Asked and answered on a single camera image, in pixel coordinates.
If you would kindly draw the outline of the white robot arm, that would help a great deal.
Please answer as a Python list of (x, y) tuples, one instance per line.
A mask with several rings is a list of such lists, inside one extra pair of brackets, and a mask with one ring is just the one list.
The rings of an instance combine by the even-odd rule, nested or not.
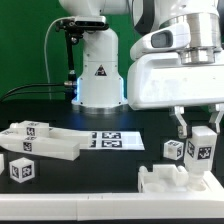
[(224, 48), (220, 22), (224, 0), (150, 0), (134, 5), (143, 23), (132, 46), (127, 96), (132, 109), (168, 108), (178, 135), (192, 135), (186, 107), (209, 107), (209, 126), (220, 131), (224, 116)]

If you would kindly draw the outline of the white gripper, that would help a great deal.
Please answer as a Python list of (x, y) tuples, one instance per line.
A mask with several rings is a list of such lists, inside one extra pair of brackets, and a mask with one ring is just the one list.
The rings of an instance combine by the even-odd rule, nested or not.
[(176, 52), (142, 56), (128, 71), (127, 98), (134, 110), (170, 108), (178, 137), (187, 137), (184, 107), (209, 105), (210, 127), (220, 133), (224, 116), (224, 56), (214, 64), (184, 66)]

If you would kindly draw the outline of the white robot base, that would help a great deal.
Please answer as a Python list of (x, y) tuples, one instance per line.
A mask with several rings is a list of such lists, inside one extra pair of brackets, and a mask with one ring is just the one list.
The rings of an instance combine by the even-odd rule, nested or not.
[[(127, 0), (59, 0), (71, 16), (126, 14)], [(85, 32), (83, 72), (77, 81), (76, 111), (110, 114), (127, 108), (124, 81), (118, 72), (118, 36), (111, 29)]]

